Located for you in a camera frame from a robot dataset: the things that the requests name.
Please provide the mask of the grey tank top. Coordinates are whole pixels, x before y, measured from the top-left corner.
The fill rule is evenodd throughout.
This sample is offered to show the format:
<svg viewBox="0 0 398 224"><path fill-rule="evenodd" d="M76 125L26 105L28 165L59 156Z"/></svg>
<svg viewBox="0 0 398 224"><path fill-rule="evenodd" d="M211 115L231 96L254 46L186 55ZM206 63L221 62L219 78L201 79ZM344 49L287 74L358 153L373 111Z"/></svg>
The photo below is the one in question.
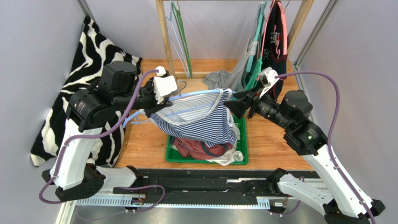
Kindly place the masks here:
<svg viewBox="0 0 398 224"><path fill-rule="evenodd" d="M230 88L234 91L243 91L244 90L243 78L245 77L245 74L247 73L245 70L246 70L246 64L247 64L247 60L248 60L247 48L248 48L248 44L249 44L249 39L246 43L245 50L241 54L236 66L234 67L232 72L228 72L226 70L219 70L219 71L211 72L211 73L207 74L202 79L202 83L205 84L209 89ZM255 55L255 57L258 55L259 46L260 46L260 39L259 39L259 45L257 47L257 54Z"/></svg>

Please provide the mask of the blue white striped tank top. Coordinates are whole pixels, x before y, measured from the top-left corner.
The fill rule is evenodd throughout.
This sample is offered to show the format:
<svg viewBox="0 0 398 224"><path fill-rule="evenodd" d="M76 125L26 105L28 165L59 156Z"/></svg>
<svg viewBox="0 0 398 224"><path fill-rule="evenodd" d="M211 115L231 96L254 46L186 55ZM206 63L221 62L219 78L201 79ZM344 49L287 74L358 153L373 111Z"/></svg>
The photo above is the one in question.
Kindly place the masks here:
<svg viewBox="0 0 398 224"><path fill-rule="evenodd" d="M205 142L209 147L225 143L233 145L237 137L233 131L232 113L223 104L226 100L230 99L224 94L208 115L203 109L199 113L184 113L170 118L153 114L148 119L164 133L176 138Z"/></svg>

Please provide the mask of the light blue plastic hanger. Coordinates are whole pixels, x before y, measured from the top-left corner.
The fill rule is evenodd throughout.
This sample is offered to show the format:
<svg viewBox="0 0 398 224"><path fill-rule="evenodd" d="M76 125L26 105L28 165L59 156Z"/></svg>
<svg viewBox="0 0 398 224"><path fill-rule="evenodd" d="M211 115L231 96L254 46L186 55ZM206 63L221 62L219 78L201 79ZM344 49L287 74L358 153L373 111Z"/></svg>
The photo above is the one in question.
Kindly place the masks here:
<svg viewBox="0 0 398 224"><path fill-rule="evenodd" d="M143 114L148 118L151 118L153 114L157 114L158 116L163 115L166 118L170 118L174 115L184 113L199 113L199 110L205 109L205 115L208 115L210 111L220 103L224 94L227 95L227 99L230 99L234 93L236 93L236 91L230 88L182 93L169 98L164 104L157 105L153 109L142 109L133 113L126 118L122 126L126 127L128 123L140 124L140 121L133 121L133 119L135 119L139 114Z"/></svg>

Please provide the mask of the red tank top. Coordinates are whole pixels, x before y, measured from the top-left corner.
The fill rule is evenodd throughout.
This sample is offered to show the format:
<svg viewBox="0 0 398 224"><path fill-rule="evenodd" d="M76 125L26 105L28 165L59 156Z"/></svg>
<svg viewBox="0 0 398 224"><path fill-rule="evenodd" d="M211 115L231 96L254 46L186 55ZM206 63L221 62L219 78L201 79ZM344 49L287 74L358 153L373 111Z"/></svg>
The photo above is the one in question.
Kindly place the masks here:
<svg viewBox="0 0 398 224"><path fill-rule="evenodd" d="M223 156L228 150L233 149L230 143L216 144L209 147L205 142L176 138L171 136L170 143L183 158L191 156L195 160L210 160Z"/></svg>

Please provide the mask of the teal plastic hanger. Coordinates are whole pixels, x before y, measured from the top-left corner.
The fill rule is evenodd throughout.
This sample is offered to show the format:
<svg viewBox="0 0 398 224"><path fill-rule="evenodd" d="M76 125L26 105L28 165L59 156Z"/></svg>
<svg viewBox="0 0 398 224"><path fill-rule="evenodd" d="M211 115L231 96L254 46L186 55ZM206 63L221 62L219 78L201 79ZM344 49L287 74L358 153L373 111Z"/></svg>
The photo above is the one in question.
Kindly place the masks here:
<svg viewBox="0 0 398 224"><path fill-rule="evenodd" d="M248 60L246 64L246 72L250 72L253 66L254 57L257 54L257 47L259 45L259 36L263 30L264 10L268 4L268 0L261 1L257 8L256 20L253 25L253 30L250 35L249 44L247 48Z"/></svg>

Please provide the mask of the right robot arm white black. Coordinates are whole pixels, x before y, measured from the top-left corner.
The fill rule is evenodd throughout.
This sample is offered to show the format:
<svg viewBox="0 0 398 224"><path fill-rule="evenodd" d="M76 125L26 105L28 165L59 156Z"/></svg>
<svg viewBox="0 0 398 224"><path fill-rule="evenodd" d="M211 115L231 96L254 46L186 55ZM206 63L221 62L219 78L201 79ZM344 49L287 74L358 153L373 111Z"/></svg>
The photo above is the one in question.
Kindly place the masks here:
<svg viewBox="0 0 398 224"><path fill-rule="evenodd" d="M380 200L371 199L353 182L327 146L327 136L308 118L313 106L303 91L287 92L281 103L258 91L245 91L234 94L225 106L238 118L259 114L283 128L287 145L313 167L327 187L320 190L278 168L267 177L271 194L297 198L329 224L367 224L385 210Z"/></svg>

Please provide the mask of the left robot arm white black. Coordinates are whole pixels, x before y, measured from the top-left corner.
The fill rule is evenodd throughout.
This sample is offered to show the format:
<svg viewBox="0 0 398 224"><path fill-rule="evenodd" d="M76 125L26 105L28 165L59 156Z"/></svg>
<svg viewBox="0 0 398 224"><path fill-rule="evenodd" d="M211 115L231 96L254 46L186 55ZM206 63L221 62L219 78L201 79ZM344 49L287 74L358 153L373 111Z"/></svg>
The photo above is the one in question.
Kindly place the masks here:
<svg viewBox="0 0 398 224"><path fill-rule="evenodd" d="M47 185L56 186L58 203L134 184L138 173L133 168L103 168L88 159L95 141L121 128L131 110L155 112L169 105L168 97L178 89L175 77L162 66L152 72L155 76L144 83L135 65L115 61L71 96L62 147L53 168L42 174Z"/></svg>

